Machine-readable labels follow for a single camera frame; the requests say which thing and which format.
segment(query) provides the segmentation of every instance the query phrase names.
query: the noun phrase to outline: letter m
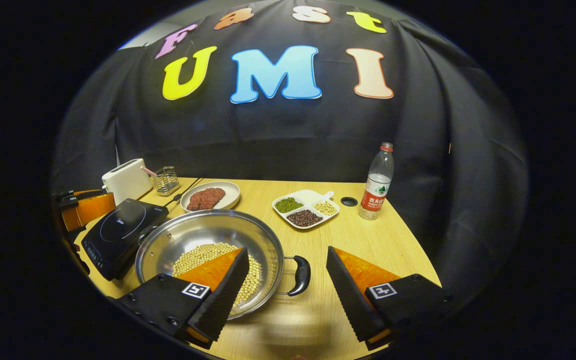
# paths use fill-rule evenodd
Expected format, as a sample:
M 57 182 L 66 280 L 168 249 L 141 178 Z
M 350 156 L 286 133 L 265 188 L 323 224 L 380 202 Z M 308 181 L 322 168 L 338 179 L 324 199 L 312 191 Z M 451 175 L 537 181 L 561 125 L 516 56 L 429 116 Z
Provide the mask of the letter m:
M 297 45 L 286 48 L 276 64 L 260 50 L 244 50 L 232 55 L 237 62 L 237 89 L 230 96 L 235 104 L 257 100 L 259 93 L 252 89 L 252 80 L 271 99 L 279 90 L 284 76 L 288 77 L 281 95 L 288 99 L 317 99 L 322 89 L 315 85 L 313 58 L 318 53 L 316 47 Z

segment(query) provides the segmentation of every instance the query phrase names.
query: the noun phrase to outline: black induction cooktop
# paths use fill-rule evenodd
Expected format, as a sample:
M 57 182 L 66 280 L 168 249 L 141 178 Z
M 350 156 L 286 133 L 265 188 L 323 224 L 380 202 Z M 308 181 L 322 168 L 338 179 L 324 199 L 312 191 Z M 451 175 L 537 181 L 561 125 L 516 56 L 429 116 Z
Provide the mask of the black induction cooktop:
M 81 244 L 106 280 L 119 279 L 135 260 L 139 234 L 166 220 L 166 207 L 127 198 L 100 219 Z

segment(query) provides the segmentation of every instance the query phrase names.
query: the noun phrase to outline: divided plate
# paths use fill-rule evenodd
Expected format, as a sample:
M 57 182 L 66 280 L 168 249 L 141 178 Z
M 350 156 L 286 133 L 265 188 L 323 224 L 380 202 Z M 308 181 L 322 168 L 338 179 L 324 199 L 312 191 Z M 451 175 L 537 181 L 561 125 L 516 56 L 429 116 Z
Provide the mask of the divided plate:
M 288 222 L 288 224 L 294 226 L 295 228 L 301 229 L 301 230 L 310 229 L 310 228 L 313 228 L 317 225 L 321 225 L 323 223 L 326 223 L 326 221 L 328 221 L 328 219 L 339 214 L 339 205 L 337 205 L 336 203 L 334 203 L 330 200 L 322 200 L 323 196 L 324 195 L 322 195 L 316 191 L 307 190 L 307 189 L 306 190 L 300 190 L 300 191 L 290 193 L 290 194 L 287 194 L 285 196 L 281 196 L 279 198 L 276 198 L 274 201 L 272 201 L 272 209 L 274 209 L 275 212 L 277 212 L 277 214 L 279 214 L 279 216 L 281 216 L 286 222 Z M 279 210 L 277 210 L 277 208 L 275 207 L 275 204 L 281 200 L 288 199 L 288 198 L 294 198 L 295 201 L 297 201 L 298 203 L 302 203 L 303 206 L 298 208 L 298 209 L 290 210 L 290 211 L 282 214 L 281 212 L 279 212 Z M 314 208 L 315 205 L 317 205 L 318 203 L 323 203 L 323 202 L 327 202 L 330 205 L 332 205 L 332 207 L 334 209 L 336 209 L 336 212 L 334 212 L 334 214 L 332 214 L 330 216 L 326 216 Z M 292 221 L 290 221 L 288 219 L 289 215 L 292 215 L 292 214 L 295 214 L 298 212 L 302 212 L 304 210 L 310 210 L 311 212 L 313 212 L 318 217 L 322 217 L 323 218 L 322 221 L 319 221 L 317 223 L 313 223 L 310 226 L 304 227 L 304 226 L 297 226 Z
M 188 204 L 190 204 L 190 197 L 193 196 L 195 193 L 200 191 L 205 191 L 208 188 L 221 188 L 223 189 L 226 194 L 223 196 L 218 203 L 215 204 L 213 209 L 232 209 L 235 204 L 240 200 L 240 187 L 233 184 L 232 182 L 228 181 L 213 181 L 213 182 L 206 182 L 205 184 L 201 184 L 198 186 L 193 187 L 192 189 L 188 190 L 185 194 L 183 194 L 179 203 L 181 207 L 186 213 L 192 213 L 193 210 L 188 209 Z

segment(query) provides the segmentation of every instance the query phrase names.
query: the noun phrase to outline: white compartment tray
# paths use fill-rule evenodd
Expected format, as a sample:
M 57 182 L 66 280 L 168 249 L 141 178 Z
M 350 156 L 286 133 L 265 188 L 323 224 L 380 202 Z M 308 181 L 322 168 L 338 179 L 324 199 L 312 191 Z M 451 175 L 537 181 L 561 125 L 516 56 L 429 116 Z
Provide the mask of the white compartment tray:
M 303 206 L 299 207 L 295 210 L 290 210 L 290 211 L 285 212 L 285 213 L 279 212 L 279 210 L 275 207 L 275 204 L 278 203 L 279 201 L 287 199 L 287 198 L 294 198 L 295 201 L 297 201 L 298 203 L 302 203 Z M 295 227 L 297 229 L 306 230 L 306 229 L 310 229 L 310 228 L 313 228 L 315 226 L 321 225 L 323 223 L 326 223 L 326 221 L 328 221 L 330 218 L 339 214 L 339 205 L 337 205 L 336 203 L 334 203 L 330 200 L 324 200 L 323 198 L 324 198 L 323 194 L 320 194 L 316 191 L 304 189 L 304 190 L 296 191 L 294 193 L 286 194 L 284 196 L 281 196 L 279 198 L 274 199 L 274 201 L 272 201 L 272 209 L 274 209 L 275 212 L 277 212 L 277 214 L 279 214 L 279 216 L 281 216 L 286 222 L 288 222 L 288 224 L 292 225 L 293 227 Z M 334 212 L 334 214 L 327 216 L 327 215 L 322 214 L 321 212 L 319 212 L 317 209 L 314 208 L 315 205 L 317 205 L 318 203 L 323 203 L 324 201 L 329 203 L 330 205 L 332 205 L 332 207 L 334 209 L 336 209 L 336 212 Z M 317 215 L 318 217 L 321 217 L 323 219 L 319 222 L 313 223 L 312 225 L 305 226 L 305 227 L 304 226 L 297 226 L 292 221 L 290 221 L 288 219 L 288 216 L 295 214 L 295 213 L 298 213 L 298 212 L 302 212 L 304 210 L 310 210 L 315 215 Z

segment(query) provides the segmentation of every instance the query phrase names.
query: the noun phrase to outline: black pot handle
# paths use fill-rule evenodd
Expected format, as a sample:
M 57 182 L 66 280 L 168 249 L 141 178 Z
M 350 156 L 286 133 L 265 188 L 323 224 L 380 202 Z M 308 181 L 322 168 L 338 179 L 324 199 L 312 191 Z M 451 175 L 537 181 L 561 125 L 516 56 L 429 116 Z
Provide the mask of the black pot handle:
M 144 228 L 144 230 L 141 230 L 141 232 L 139 233 L 139 237 L 137 238 L 137 246 L 142 246 L 144 239 L 146 239 L 146 237 L 148 235 L 150 235 L 153 232 L 153 230 L 157 229 L 158 227 L 160 227 L 160 226 L 159 225 L 153 225 L 153 226 L 148 226 L 147 228 Z
M 297 262 L 297 271 L 294 272 L 295 285 L 288 292 L 277 292 L 284 296 L 296 296 L 306 291 L 311 284 L 311 264 L 301 256 L 284 256 L 284 259 L 294 259 Z

